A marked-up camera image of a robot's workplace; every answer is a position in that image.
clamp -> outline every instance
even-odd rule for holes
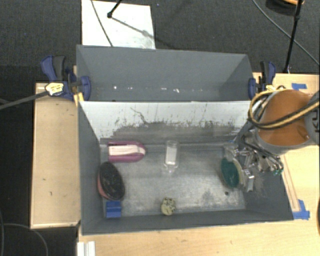
[[[62,97],[69,101],[74,100],[77,92],[83,94],[85,101],[91,94],[91,83],[88,76],[82,76],[77,81],[76,75],[68,68],[64,68],[65,56],[49,55],[41,60],[42,72],[48,77],[50,83],[45,90],[50,96]]]
[[[259,83],[257,83],[254,78],[249,79],[248,95],[250,100],[252,100],[256,94],[267,90],[268,86],[272,85],[272,82],[276,77],[276,66],[271,61],[261,61],[260,66],[262,76],[259,76]]]

black oval object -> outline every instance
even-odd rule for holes
[[[107,199],[120,200],[124,197],[124,182],[121,174],[112,163],[104,162],[100,165],[99,179]]]

teal object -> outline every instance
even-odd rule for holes
[[[239,184],[239,173],[233,162],[229,162],[226,158],[221,160],[220,164],[223,180],[230,188],[235,188]]]

blue block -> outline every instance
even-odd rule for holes
[[[307,89],[307,85],[304,83],[292,83],[292,89],[299,91],[299,89]]]
[[[105,203],[105,217],[120,218],[121,217],[121,202],[120,201],[107,201]]]

cable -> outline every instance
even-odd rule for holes
[[[43,91],[41,93],[37,93],[37,94],[31,95],[29,97],[21,98],[21,99],[18,99],[18,100],[15,100],[15,101],[0,105],[0,110],[6,109],[6,108],[9,108],[9,107],[13,107],[15,105],[19,105],[21,103],[33,101],[33,100],[36,100],[38,98],[41,98],[41,97],[44,97],[44,96],[47,96],[47,95],[48,95],[48,92],[47,91]]]
[[[0,210],[0,225],[1,225],[1,252],[0,252],[0,256],[4,256],[4,253],[5,253],[5,225],[4,225],[4,219],[2,218],[1,210]]]
[[[241,141],[244,145],[246,145],[247,147],[250,147],[251,149],[257,151],[257,152],[260,152],[260,154],[262,154],[263,156],[267,156],[269,158],[272,158],[276,163],[277,163],[277,168],[280,169],[280,170],[283,170],[284,169],[284,164],[282,163],[282,161],[277,158],[277,156],[273,155],[272,153],[270,153],[269,151],[265,150],[265,149],[262,149],[260,147],[257,147],[257,146],[254,146],[250,143],[247,143],[245,141],[245,135],[243,134],[242,137],[241,137]]]
[[[306,106],[298,109],[297,111],[294,111],[290,114],[287,114],[279,119],[270,121],[270,122],[265,122],[265,123],[261,123],[259,122],[259,120],[257,120],[255,118],[256,112],[253,113],[253,105],[263,96],[265,95],[270,95],[273,94],[274,92],[278,92],[279,90],[274,90],[274,91],[263,91],[259,94],[256,94],[252,101],[250,102],[250,106],[249,106],[249,111],[248,111],[248,120],[256,127],[260,128],[260,129],[265,129],[265,130],[270,130],[270,129],[278,129],[278,128],[282,128],[284,126],[287,126],[291,123],[293,123],[294,121],[302,118],[304,115],[306,115],[307,113],[313,111],[315,108],[317,108],[319,106],[319,99],[316,99],[312,102],[309,102]],[[258,114],[258,117],[261,117],[262,113],[264,112],[264,110],[266,109],[267,104],[262,107],[262,109],[260,110],[260,113]]]
[[[0,252],[0,256],[4,256],[4,253],[5,253],[5,227],[18,227],[18,228],[23,228],[23,229],[26,229],[28,231],[34,232],[41,239],[41,241],[42,241],[42,243],[44,245],[45,255],[49,256],[49,250],[48,250],[47,242],[44,239],[44,237],[38,231],[30,229],[28,226],[22,225],[22,224],[4,223],[4,220],[2,218],[1,210],[0,210],[0,225],[1,225],[1,252]]]
[[[291,39],[291,36],[284,31],[283,28],[281,28],[273,19],[271,19],[265,12],[264,10],[261,9],[261,7],[257,4],[256,0],[251,0],[255,6],[259,9],[259,11],[273,24],[275,25],[282,33],[284,33],[289,39]],[[320,66],[319,62],[296,40],[293,40],[295,44],[300,47],[301,50],[303,50],[318,66]]]
[[[90,0],[90,1],[91,1],[93,10],[94,10],[95,16],[96,16],[96,18],[98,19],[98,22],[99,22],[99,24],[100,24],[100,26],[101,26],[101,28],[102,28],[102,30],[103,30],[104,35],[105,35],[106,39],[108,40],[110,46],[113,47],[114,45],[111,43],[110,38],[109,38],[109,36],[107,35],[107,32],[105,31],[105,28],[104,28],[104,26],[102,25],[102,22],[101,22],[101,20],[100,20],[100,18],[99,18],[99,16],[98,16],[97,10],[96,10],[95,5],[94,5],[94,1],[93,1],[93,0]]]

